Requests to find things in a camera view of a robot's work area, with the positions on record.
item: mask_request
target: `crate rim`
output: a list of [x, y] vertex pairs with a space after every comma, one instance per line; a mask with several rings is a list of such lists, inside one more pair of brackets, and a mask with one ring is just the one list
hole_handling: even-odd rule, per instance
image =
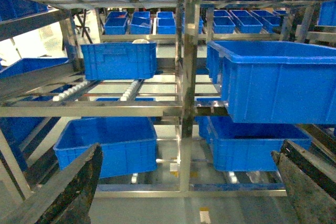
[[[301, 65], [301, 64], [311, 64], [311, 65], [336, 65], [336, 56], [323, 56], [323, 58], [320, 58], [318, 62], [316, 62], [316, 57], [321, 56], [302, 56], [300, 58], [294, 57], [294, 56], [276, 56], [273, 57], [272, 55], [269, 56], [241, 56], [238, 55], [229, 49], [224, 48], [224, 46], [221, 46], [217, 42], [225, 43], [225, 42], [231, 42], [231, 41], [220, 41], [220, 40], [213, 40], [208, 42], [208, 46], [214, 48], [221, 54], [219, 54], [219, 57], [221, 58], [227, 58], [233, 63], [246, 63], [246, 64], [289, 64], [289, 65]], [[320, 45], [311, 45], [311, 44], [304, 44], [304, 43], [297, 43], [297, 42], [289, 42], [289, 41], [249, 41], [249, 42], [260, 42], [260, 43], [273, 43], [278, 44], [280, 43], [286, 43], [286, 44], [300, 44], [304, 45], [305, 47], [316, 47], [316, 48], [325, 48], [328, 50], [333, 50], [336, 53], [336, 48], [330, 48], [327, 46], [320, 46]]]
[[[58, 150], [77, 150], [77, 149], [83, 149], [83, 148], [89, 148], [90, 146], [92, 146], [93, 144], [90, 144], [90, 145], [84, 145], [84, 146], [78, 146], [78, 147], [68, 147], [68, 148], [58, 148], [58, 145], [59, 145], [59, 142], [62, 140], [65, 132], [67, 131], [68, 127], [70, 126], [70, 124], [72, 122], [75, 122], [75, 121], [93, 121], [93, 120], [96, 120], [97, 118], [85, 118], [85, 119], [74, 119], [74, 120], [71, 120], [69, 121], [66, 126], [64, 127], [62, 133], [60, 134], [60, 136], [58, 137], [57, 139], [57, 142], [54, 144], [53, 146], [53, 150], [54, 151], [58, 151]], [[146, 139], [142, 139], [142, 140], [134, 140], [134, 141], [127, 141], [127, 142], [116, 142], [116, 143], [105, 143], [105, 144], [100, 144], [100, 146], [107, 146], [107, 145], [118, 145], [118, 144], [125, 144], [125, 143], [138, 143], [138, 142], [148, 142], [148, 141], [156, 141], [156, 139], [158, 139], [158, 135], [156, 133], [156, 130], [155, 130], [155, 127], [153, 125], [153, 123], [151, 122], [151, 120], [149, 119], [149, 125], [151, 127], [151, 130], [153, 132], [153, 138], [146, 138]]]

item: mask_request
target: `gray floor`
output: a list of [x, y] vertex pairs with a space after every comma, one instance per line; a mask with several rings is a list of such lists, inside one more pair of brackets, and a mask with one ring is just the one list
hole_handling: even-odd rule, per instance
[[[90, 26], [91, 36], [94, 42], [98, 41], [98, 29], [96, 18], [91, 13], [88, 15], [87, 25]], [[49, 55], [61, 57], [64, 53], [60, 50], [61, 33], [57, 25], [45, 27], [40, 32], [42, 40]], [[80, 38], [81, 44], [87, 40]], [[173, 45], [158, 45], [157, 56], [174, 57]], [[206, 57], [206, 46], [199, 46], [198, 57]], [[155, 76], [147, 81], [174, 81], [173, 76]], [[197, 76], [197, 81], [209, 81], [208, 76]], [[128, 86], [119, 85], [98, 86], [91, 92], [124, 92]], [[146, 86], [144, 92], [174, 92], [174, 86]], [[215, 92], [213, 86], [197, 85], [196, 92]], [[157, 97], [160, 100], [174, 100], [174, 97]], [[66, 123], [73, 118], [62, 118], [55, 128], [45, 138], [43, 144], [36, 149], [28, 163], [38, 159], [43, 152], [54, 145]], [[156, 126], [159, 138], [174, 137], [173, 126]], [[194, 127], [194, 136], [198, 136], [198, 126]], [[175, 142], [159, 142], [159, 158], [177, 157]], [[205, 158], [202, 143], [195, 141], [193, 145], [193, 158]], [[192, 183], [223, 183], [223, 176], [207, 163], [198, 163], [193, 166], [197, 177], [192, 178]], [[169, 165], [159, 165], [153, 173], [157, 184], [176, 184], [178, 179], [170, 174]], [[93, 224], [110, 223], [200, 223], [200, 207], [209, 208], [211, 223], [298, 223], [295, 213], [286, 198], [275, 197], [241, 197], [241, 198], [115, 198], [94, 199], [90, 217]], [[13, 209], [13, 204], [7, 192], [0, 195], [0, 216]]]

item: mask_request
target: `metal shelf frame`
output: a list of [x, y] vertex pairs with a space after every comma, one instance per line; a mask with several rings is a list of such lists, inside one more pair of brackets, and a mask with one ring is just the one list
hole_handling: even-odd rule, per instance
[[[65, 41], [65, 47], [69, 58], [69, 63], [43, 70], [33, 71], [14, 77], [0, 80], [0, 116], [1, 117], [22, 117], [22, 116], [46, 116], [49, 120], [61, 116], [157, 116], [160, 117], [158, 125], [174, 125], [176, 137], [172, 139], [158, 139], [158, 141], [176, 141], [177, 158], [170, 160], [158, 159], [158, 163], [177, 163], [177, 174], [179, 183], [176, 185], [99, 185], [95, 197], [241, 197], [241, 196], [286, 196], [281, 179], [273, 176], [273, 179], [265, 179], [263, 173], [245, 174], [250, 178], [248, 184], [191, 184], [191, 166], [195, 161], [191, 159], [192, 144], [199, 141], [192, 137], [192, 129], [195, 116], [222, 115], [228, 116], [225, 101], [210, 103], [194, 102], [196, 96], [213, 96], [213, 93], [195, 93], [197, 84], [197, 71], [205, 70], [204, 59], [197, 59], [197, 46], [199, 40], [288, 40], [295, 16], [296, 7], [307, 7], [303, 19], [302, 29], [300, 30], [300, 41], [304, 41], [313, 33], [324, 33], [323, 31], [309, 31], [314, 6], [323, 1], [315, 0], [266, 0], [266, 1], [203, 1], [203, 0], [178, 0], [177, 2], [139, 2], [131, 0], [131, 5], [142, 7], [148, 3], [174, 4], [176, 5], [176, 35], [104, 35], [101, 29], [101, 19], [96, 9], [97, 23], [101, 42], [103, 41], [132, 41], [134, 39], [147, 40], [175, 40], [175, 58], [159, 58], [157, 74], [170, 74], [175, 76], [173, 82], [162, 82], [162, 85], [174, 85], [174, 93], [135, 93], [133, 97], [173, 97], [174, 101], [116, 101], [116, 102], [97, 102], [89, 101], [89, 97], [118, 97], [120, 93], [90, 93], [89, 91], [97, 85], [121, 85], [125, 82], [90, 82], [89, 85], [78, 92], [67, 97], [60, 102], [33, 102], [22, 101], [26, 97], [37, 97], [40, 95], [57, 95], [50, 93], [52, 90], [65, 84], [75, 85], [83, 79], [83, 62], [79, 57], [78, 42], [74, 25], [69, 11], [56, 10], [45, 14], [38, 14], [19, 20], [11, 20], [0, 23], [0, 40], [11, 38], [15, 35], [25, 33], [32, 29], [37, 29], [54, 22], [60, 22], [61, 30]], [[61, 2], [47, 2], [48, 4], [59, 5]], [[94, 7], [100, 7], [107, 2], [90, 2]], [[114, 7], [130, 7], [122, 3], [112, 3]], [[198, 20], [201, 5], [207, 6], [208, 27], [206, 34], [198, 34]], [[239, 6], [239, 7], [287, 7], [288, 15], [283, 23], [281, 35], [277, 34], [214, 34], [212, 28], [214, 7], [220, 6]], [[182, 35], [182, 11], [185, 10], [185, 34]], [[157, 85], [157, 82], [144, 82], [139, 85]], [[323, 135], [316, 138], [324, 139], [321, 143], [318, 140], [314, 144], [318, 147], [330, 144]], [[16, 200], [20, 202], [28, 198], [36, 183], [47, 180], [48, 173], [55, 170], [52, 151], [48, 150], [44, 161], [39, 160], [32, 167], [35, 168], [30, 174], [23, 174], [15, 160], [7, 141], [0, 131], [0, 151], [4, 156], [0, 162], [0, 170], [7, 168], [3, 180], [5, 185]], [[34, 179], [34, 175], [42, 175], [40, 179]]]

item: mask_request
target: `metal rack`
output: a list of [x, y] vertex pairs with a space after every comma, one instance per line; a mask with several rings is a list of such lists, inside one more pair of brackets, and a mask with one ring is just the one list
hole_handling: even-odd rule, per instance
[[[60, 21], [65, 47], [69, 63], [43, 70], [29, 72], [14, 77], [0, 80], [0, 116], [21, 117], [21, 116], [47, 116], [49, 118], [61, 116], [156, 116], [160, 117], [159, 125], [174, 125], [176, 137], [172, 139], [159, 139], [160, 141], [175, 141], [177, 143], [177, 157], [167, 160], [158, 159], [158, 163], [177, 164], [176, 175], [179, 178], [178, 184], [146, 184], [146, 185], [113, 185], [100, 184], [96, 197], [238, 197], [238, 196], [285, 196], [281, 179], [277, 174], [249, 173], [242, 175], [249, 177], [247, 184], [192, 184], [191, 166], [192, 162], [211, 163], [211, 157], [203, 161], [192, 160], [192, 147], [194, 141], [192, 129], [195, 116], [222, 115], [227, 116], [226, 102], [218, 101], [212, 103], [194, 102], [196, 96], [213, 96], [213, 93], [195, 93], [197, 84], [197, 72], [205, 72], [205, 60], [197, 58], [197, 47], [199, 40], [288, 40], [295, 7], [306, 7], [304, 22], [300, 29], [300, 40], [316, 39], [315, 33], [324, 33], [326, 28], [319, 28], [319, 31], [310, 31], [314, 7], [323, 1], [315, 0], [265, 0], [265, 1], [238, 1], [238, 0], [178, 0], [174, 2], [176, 7], [176, 36], [175, 35], [104, 35], [101, 26], [99, 12], [96, 9], [99, 36], [101, 41], [132, 41], [134, 39], [147, 40], [175, 40], [176, 54], [173, 58], [158, 58], [157, 74], [170, 74], [175, 77], [173, 82], [143, 82], [142, 85], [163, 84], [174, 85], [174, 93], [137, 93], [133, 97], [174, 97], [174, 101], [127, 101], [127, 102], [102, 102], [89, 101], [88, 97], [96, 96], [120, 96], [119, 93], [90, 93], [89, 91], [97, 85], [120, 85], [123, 82], [90, 82], [84, 89], [75, 92], [60, 102], [46, 101], [21, 101], [22, 98], [40, 95], [57, 95], [50, 91], [65, 84], [75, 85], [83, 79], [83, 62], [80, 59], [76, 34], [74, 32], [71, 15], [68, 11], [56, 10], [53, 12], [38, 14], [28, 18], [8, 21], [0, 24], [0, 40], [11, 38], [15, 35], [25, 33]], [[47, 2], [48, 4], [59, 5], [62, 2]], [[90, 2], [94, 7], [106, 2]], [[132, 0], [133, 6], [142, 7], [143, 4], [157, 2], [143, 2]], [[108, 2], [111, 6], [127, 7], [124, 4]], [[200, 6], [207, 5], [207, 33], [198, 34], [198, 20]], [[281, 35], [276, 34], [213, 34], [212, 21], [214, 7], [287, 7], [288, 16], [284, 21]], [[182, 35], [182, 11], [185, 9], [185, 35]], [[330, 151], [330, 141], [321, 133], [316, 133], [315, 128], [307, 128], [313, 134], [315, 146], [319, 147], [325, 155], [334, 159], [336, 152]], [[20, 202], [31, 195], [31, 189], [36, 184], [46, 181], [50, 171], [55, 170], [55, 158], [52, 157], [52, 150], [49, 150], [41, 160], [34, 164], [25, 176], [20, 171], [14, 155], [7, 144], [3, 134], [0, 134], [0, 151], [4, 156], [3, 163], [0, 163], [0, 171], [7, 167], [9, 173], [3, 173], [5, 185], [12, 193], [13, 198]], [[227, 181], [230, 181], [228, 174], [223, 174]]]

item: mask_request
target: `floor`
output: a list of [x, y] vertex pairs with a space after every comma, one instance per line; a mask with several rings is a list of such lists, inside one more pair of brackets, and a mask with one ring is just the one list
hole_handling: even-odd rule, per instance
[[[88, 15], [87, 26], [90, 27], [90, 35], [93, 42], [99, 42], [98, 29], [96, 18], [91, 12]], [[59, 25], [52, 24], [51, 26], [40, 29], [37, 42], [39, 44], [39, 54], [47, 54], [53, 57], [63, 57], [64, 52], [61, 51], [61, 32]], [[79, 36], [79, 43], [86, 44], [86, 38]], [[30, 50], [30, 55], [34, 55], [34, 43], [19, 46], [16, 43], [16, 48], [12, 48], [8, 42], [6, 47], [3, 47], [2, 58], [8, 62], [14, 61], [8, 55]], [[174, 57], [175, 47], [173, 45], [158, 45], [157, 57]], [[206, 46], [200, 45], [198, 48], [198, 57], [206, 57]], [[148, 81], [174, 81], [173, 76], [155, 76]], [[197, 76], [197, 81], [209, 81], [208, 76]], [[124, 92], [128, 86], [118, 85], [115, 87], [98, 86], [91, 92]], [[147, 85], [143, 86], [140, 93], [145, 92], [174, 92], [174, 86], [159, 86]], [[213, 86], [197, 85], [196, 92], [215, 92]], [[174, 100], [173, 97], [157, 97], [160, 100]], [[71, 119], [62, 118], [53, 130], [48, 134], [43, 143], [35, 150], [33, 155], [28, 160], [28, 164], [33, 163], [38, 159], [46, 149], [53, 146], [57, 141], [61, 131]], [[158, 137], [174, 137], [175, 131], [173, 126], [156, 126]], [[193, 135], [198, 136], [198, 126], [194, 126]], [[177, 155], [177, 146], [172, 141], [162, 141], [158, 143], [160, 158], [172, 158]], [[193, 158], [204, 159], [203, 151], [204, 144], [201, 141], [195, 141], [193, 145]], [[206, 163], [198, 163], [193, 167], [197, 172], [196, 178], [193, 178], [193, 183], [223, 183], [223, 175], [217, 172], [213, 167]], [[169, 165], [159, 165], [154, 173], [157, 184], [176, 184], [178, 179], [169, 173]], [[0, 216], [9, 212], [13, 205], [7, 192], [0, 194]], [[110, 223], [201, 223], [200, 208], [208, 208], [209, 218], [211, 223], [239, 223], [239, 224], [270, 224], [270, 223], [298, 223], [296, 215], [289, 204], [287, 198], [281, 197], [240, 197], [240, 198], [115, 198], [115, 199], [94, 199], [90, 217], [93, 224], [110, 224]]]

